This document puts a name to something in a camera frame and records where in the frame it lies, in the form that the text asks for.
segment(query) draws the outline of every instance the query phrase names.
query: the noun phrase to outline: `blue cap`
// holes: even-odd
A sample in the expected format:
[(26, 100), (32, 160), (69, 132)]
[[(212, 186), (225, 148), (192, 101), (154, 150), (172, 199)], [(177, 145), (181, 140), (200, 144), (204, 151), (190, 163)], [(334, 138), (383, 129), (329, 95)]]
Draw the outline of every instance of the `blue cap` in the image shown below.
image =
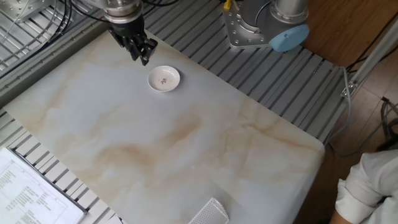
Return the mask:
[(292, 50), (301, 44), (308, 37), (309, 33), (310, 28), (308, 28), (308, 25), (302, 24), (276, 35), (269, 41), (269, 45), (276, 52)]

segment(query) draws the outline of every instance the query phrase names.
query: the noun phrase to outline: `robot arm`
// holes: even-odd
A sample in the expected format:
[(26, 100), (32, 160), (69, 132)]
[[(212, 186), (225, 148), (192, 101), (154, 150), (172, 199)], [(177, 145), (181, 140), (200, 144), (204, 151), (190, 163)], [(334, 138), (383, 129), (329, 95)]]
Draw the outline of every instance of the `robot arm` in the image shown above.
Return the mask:
[[(157, 42), (148, 39), (144, 31), (141, 0), (83, 1), (105, 11), (105, 18), (111, 23), (109, 32), (130, 52), (133, 60), (140, 57), (143, 65), (148, 63)], [(303, 42), (309, 33), (305, 24), (307, 4), (308, 0), (245, 0), (237, 14), (241, 31), (234, 30), (234, 34), (253, 33), (260, 36), (263, 44), (269, 43), (278, 52), (290, 50)]]
[(130, 52), (133, 60), (140, 57), (143, 65), (149, 61), (157, 41), (148, 39), (144, 31), (141, 0), (84, 0), (105, 11), (110, 21), (109, 32), (121, 47)]

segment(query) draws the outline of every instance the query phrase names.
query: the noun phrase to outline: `white sleeve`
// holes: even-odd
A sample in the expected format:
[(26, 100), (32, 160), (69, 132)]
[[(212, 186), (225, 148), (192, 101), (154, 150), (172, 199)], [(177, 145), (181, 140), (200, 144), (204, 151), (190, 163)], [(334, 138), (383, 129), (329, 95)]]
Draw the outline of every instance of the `white sleeve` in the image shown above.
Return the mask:
[(339, 180), (336, 211), (356, 224), (370, 216), (383, 196), (398, 191), (398, 150), (363, 154), (346, 181)]

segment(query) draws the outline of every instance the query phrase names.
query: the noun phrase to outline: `white bowl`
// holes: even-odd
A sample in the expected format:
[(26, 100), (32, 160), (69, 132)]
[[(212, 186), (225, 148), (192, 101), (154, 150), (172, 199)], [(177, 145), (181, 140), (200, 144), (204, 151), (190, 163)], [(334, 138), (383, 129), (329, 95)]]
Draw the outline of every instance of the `white bowl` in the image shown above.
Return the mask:
[(180, 83), (179, 72), (170, 66), (158, 66), (148, 75), (148, 84), (151, 88), (160, 92), (167, 92), (175, 89)]

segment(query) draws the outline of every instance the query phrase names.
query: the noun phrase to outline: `paper sheet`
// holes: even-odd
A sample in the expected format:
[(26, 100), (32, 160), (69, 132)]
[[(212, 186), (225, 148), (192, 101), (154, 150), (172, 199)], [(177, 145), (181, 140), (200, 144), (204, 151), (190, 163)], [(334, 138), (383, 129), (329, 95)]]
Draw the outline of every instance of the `paper sheet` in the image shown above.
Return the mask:
[(71, 224), (83, 217), (83, 211), (35, 170), (0, 149), (0, 223)]

